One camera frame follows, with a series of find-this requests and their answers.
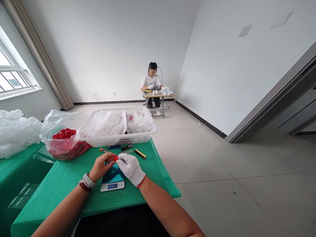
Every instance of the white plastic basket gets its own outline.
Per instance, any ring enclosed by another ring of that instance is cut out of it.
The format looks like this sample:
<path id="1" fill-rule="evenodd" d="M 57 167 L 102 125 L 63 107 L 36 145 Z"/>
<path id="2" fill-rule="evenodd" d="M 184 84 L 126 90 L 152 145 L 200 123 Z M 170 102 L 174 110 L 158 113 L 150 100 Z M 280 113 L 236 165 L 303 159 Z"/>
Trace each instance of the white plastic basket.
<path id="1" fill-rule="evenodd" d="M 144 107 L 138 108 L 129 108 L 125 109 L 126 113 L 132 113 L 134 110 L 142 111 Z M 124 109 L 102 109 L 103 111 L 112 111 L 116 114 L 122 114 Z M 101 110 L 96 110 L 91 115 L 91 118 L 94 116 L 98 116 Z M 133 134 L 123 134 L 123 135 L 113 135 L 113 136 L 103 136 L 103 137 L 91 137 L 89 131 L 85 131 L 83 135 L 80 137 L 80 141 L 86 141 L 93 147 L 101 147 L 101 146 L 111 146 L 111 145 L 127 145 L 127 144 L 135 144 L 135 143 L 144 143 L 148 142 L 151 138 L 152 134 L 158 132 L 156 125 L 152 124 L 152 130 L 150 132 L 143 133 L 133 133 Z"/>

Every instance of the bracelet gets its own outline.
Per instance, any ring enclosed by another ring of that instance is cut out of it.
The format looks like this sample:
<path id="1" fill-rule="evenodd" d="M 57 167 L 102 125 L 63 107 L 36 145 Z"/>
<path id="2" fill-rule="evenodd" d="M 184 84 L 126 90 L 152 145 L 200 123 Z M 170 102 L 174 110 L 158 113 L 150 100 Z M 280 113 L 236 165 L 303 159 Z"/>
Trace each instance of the bracelet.
<path id="1" fill-rule="evenodd" d="M 87 185 L 85 184 L 85 182 L 84 182 L 82 179 L 79 181 L 79 185 L 80 185 L 80 187 L 81 187 L 84 191 L 86 191 L 86 192 L 90 192 L 90 191 L 92 190 L 92 188 L 90 188 L 89 186 L 87 186 Z"/>
<path id="2" fill-rule="evenodd" d="M 139 185 L 137 185 L 137 188 L 139 188 L 139 187 L 142 185 L 142 183 L 144 182 L 144 180 L 145 180 L 146 177 L 147 177 L 147 175 L 145 175 L 145 177 L 144 177 L 144 179 L 141 181 L 141 183 L 140 183 Z"/>

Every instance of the watch strap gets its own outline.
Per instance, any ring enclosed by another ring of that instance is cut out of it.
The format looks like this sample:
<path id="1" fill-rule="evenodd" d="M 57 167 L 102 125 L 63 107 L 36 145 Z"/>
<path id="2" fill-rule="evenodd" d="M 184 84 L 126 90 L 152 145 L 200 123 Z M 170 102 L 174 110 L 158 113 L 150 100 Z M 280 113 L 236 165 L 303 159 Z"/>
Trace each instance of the watch strap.
<path id="1" fill-rule="evenodd" d="M 96 183 L 93 182 L 89 176 L 89 173 L 85 173 L 85 175 L 82 177 L 83 182 L 85 183 L 85 185 L 87 185 L 89 188 L 93 189 L 96 186 Z"/>

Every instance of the black hair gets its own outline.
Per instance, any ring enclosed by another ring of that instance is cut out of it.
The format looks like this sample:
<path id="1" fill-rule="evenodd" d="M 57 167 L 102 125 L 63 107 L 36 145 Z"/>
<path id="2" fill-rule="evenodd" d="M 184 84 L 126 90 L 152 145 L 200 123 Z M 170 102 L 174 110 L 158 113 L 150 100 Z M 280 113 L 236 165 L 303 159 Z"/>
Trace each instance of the black hair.
<path id="1" fill-rule="evenodd" d="M 151 62 L 151 63 L 148 65 L 148 70 L 149 70 L 149 69 L 154 69 L 154 70 L 157 70 L 157 64 L 156 64 L 156 63 Z"/>

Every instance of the green mesh cover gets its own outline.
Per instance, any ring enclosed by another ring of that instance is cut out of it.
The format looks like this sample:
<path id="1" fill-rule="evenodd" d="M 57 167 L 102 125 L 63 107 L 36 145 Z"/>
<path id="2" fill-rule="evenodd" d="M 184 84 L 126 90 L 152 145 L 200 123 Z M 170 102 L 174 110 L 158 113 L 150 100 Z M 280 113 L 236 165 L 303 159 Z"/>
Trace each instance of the green mesh cover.
<path id="1" fill-rule="evenodd" d="M 166 190 L 173 198 L 181 197 L 179 190 L 166 171 L 152 139 L 147 143 L 134 144 L 133 150 L 135 149 L 147 156 L 146 160 L 143 160 L 137 154 L 130 153 L 138 158 L 140 166 L 146 175 Z M 111 151 L 115 154 L 121 152 L 120 149 Z M 93 147 L 74 160 L 56 161 L 12 224 L 12 236 L 31 236 L 43 220 L 78 184 L 82 176 L 91 170 L 95 159 L 101 154 L 103 152 L 100 152 L 99 148 Z M 101 179 L 94 190 L 91 191 L 80 217 L 97 215 L 146 203 L 139 189 L 134 187 L 127 178 L 125 178 L 125 187 L 123 189 L 101 192 L 100 185 Z"/>
<path id="2" fill-rule="evenodd" d="M 9 159 L 0 159 L 0 185 L 3 185 L 6 180 L 10 179 L 19 168 L 29 159 L 34 152 L 38 151 L 44 144 L 30 145 L 26 150 L 16 154 Z"/>
<path id="3" fill-rule="evenodd" d="M 0 160 L 0 236 L 10 236 L 12 223 L 52 168 L 55 161 L 46 152 L 44 143 L 33 144 Z"/>

